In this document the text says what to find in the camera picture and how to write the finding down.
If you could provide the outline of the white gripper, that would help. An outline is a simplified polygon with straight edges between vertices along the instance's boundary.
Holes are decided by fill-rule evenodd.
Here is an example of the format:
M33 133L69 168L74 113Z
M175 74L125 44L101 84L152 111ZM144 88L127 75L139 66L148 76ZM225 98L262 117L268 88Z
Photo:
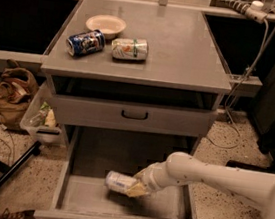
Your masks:
M139 181L129 186L126 190L128 197L141 197L151 192L158 192L161 189L172 186L173 179L168 173L166 163L154 163L135 174Z

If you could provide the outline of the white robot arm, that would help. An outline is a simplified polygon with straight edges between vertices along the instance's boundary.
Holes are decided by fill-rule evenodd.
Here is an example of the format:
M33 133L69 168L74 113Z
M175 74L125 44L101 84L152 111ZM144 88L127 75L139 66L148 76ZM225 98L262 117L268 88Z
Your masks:
M275 174L211 165L187 153L175 152L166 161L147 166L135 175L127 189L132 197L158 192L169 186L202 182L262 212L262 219L275 219Z

